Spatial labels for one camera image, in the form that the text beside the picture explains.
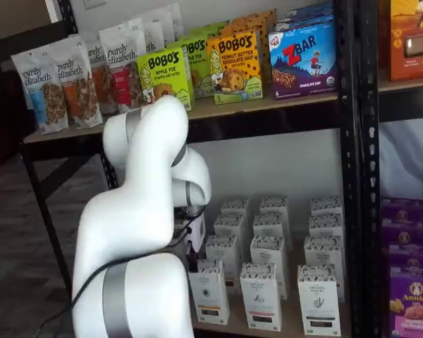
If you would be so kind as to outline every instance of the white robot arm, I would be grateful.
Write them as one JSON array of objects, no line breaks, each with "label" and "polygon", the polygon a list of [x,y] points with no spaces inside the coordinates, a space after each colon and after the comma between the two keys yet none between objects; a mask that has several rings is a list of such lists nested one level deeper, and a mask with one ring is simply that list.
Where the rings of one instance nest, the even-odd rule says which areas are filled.
[{"label": "white robot arm", "polygon": [[[111,118],[107,158],[126,164],[125,182],[95,196],[78,229],[73,297],[102,265],[164,248],[174,206],[204,206],[211,184],[204,159],[185,145],[188,117],[177,98]],[[193,337],[185,269],[159,253],[102,271],[73,309],[77,338]]]}]

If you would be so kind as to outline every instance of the blue box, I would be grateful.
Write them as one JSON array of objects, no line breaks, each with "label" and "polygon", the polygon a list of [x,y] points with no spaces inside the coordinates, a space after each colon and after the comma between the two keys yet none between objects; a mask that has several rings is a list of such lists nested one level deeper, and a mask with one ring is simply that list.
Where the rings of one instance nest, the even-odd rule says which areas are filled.
[{"label": "blue box", "polygon": [[336,90],[334,21],[269,35],[271,81],[276,99]]}]

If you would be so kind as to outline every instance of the gray floor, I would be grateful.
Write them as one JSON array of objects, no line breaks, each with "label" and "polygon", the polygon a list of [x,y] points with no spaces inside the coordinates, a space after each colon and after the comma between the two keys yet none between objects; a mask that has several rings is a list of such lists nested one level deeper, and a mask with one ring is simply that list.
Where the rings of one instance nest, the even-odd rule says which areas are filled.
[{"label": "gray floor", "polygon": [[[37,163],[44,177],[59,161]],[[47,204],[63,251],[73,265],[78,219],[85,204],[104,190],[101,167],[90,161]],[[33,337],[43,319],[67,299],[25,168],[18,157],[0,166],[0,338]],[[70,321],[60,338],[74,337]],[[39,337],[50,337],[57,323]]]}]

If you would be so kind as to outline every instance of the green box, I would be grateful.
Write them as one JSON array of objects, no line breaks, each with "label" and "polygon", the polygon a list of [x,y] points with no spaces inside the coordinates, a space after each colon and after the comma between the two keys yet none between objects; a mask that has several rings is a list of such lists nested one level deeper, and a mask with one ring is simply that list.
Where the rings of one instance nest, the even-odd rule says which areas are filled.
[{"label": "green box", "polygon": [[195,97],[185,47],[178,46],[141,55],[136,63],[140,72],[143,99],[147,104],[153,104],[164,95],[174,95],[187,111],[191,111]]},{"label": "green box", "polygon": [[213,82],[207,60],[207,34],[181,37],[168,47],[182,46],[188,51],[192,87],[195,98],[213,96]]}]

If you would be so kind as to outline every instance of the black cable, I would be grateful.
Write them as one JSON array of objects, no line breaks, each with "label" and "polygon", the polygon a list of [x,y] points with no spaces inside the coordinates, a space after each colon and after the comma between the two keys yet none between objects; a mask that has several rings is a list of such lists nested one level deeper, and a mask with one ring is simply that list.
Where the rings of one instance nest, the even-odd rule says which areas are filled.
[{"label": "black cable", "polygon": [[[191,225],[191,223],[198,219],[205,210],[205,206],[201,207],[201,209],[194,215],[187,215],[186,218],[189,219],[188,223],[181,229],[181,231],[184,231],[185,229],[188,229],[185,234],[183,234],[182,238],[180,238],[176,243],[171,244],[166,246],[167,248],[173,248],[177,245],[179,245],[184,239],[185,237],[190,234],[192,232],[191,228],[189,228],[189,226]],[[93,279],[100,274],[103,270],[106,270],[107,268],[110,268],[111,266],[115,266],[118,264],[122,264],[122,263],[127,263],[129,261],[132,261],[134,259],[139,259],[139,258],[143,258],[143,257],[147,257],[154,254],[154,252],[150,252],[150,253],[146,253],[143,255],[135,255],[135,256],[130,256],[130,257],[125,257],[125,258],[120,258],[120,259],[115,259],[114,261],[108,262],[104,265],[102,265],[101,267],[97,268],[89,277],[88,279],[85,281],[85,283],[83,283],[82,287],[80,288],[80,290],[78,290],[77,295],[75,296],[75,298],[72,300],[71,303],[69,303],[62,311],[58,312],[56,315],[53,315],[49,318],[47,318],[44,322],[42,322],[42,324],[38,327],[35,335],[33,336],[33,338],[37,338],[37,336],[39,335],[39,333],[42,331],[42,329],[44,328],[44,326],[48,323],[51,322],[52,320],[57,319],[59,316],[61,315],[65,315],[66,313],[72,311],[72,309],[74,308],[74,306],[76,305],[76,303],[78,302],[78,299],[80,299],[81,295],[83,294],[83,292],[86,290],[86,288],[89,286],[89,284],[93,281]]]}]

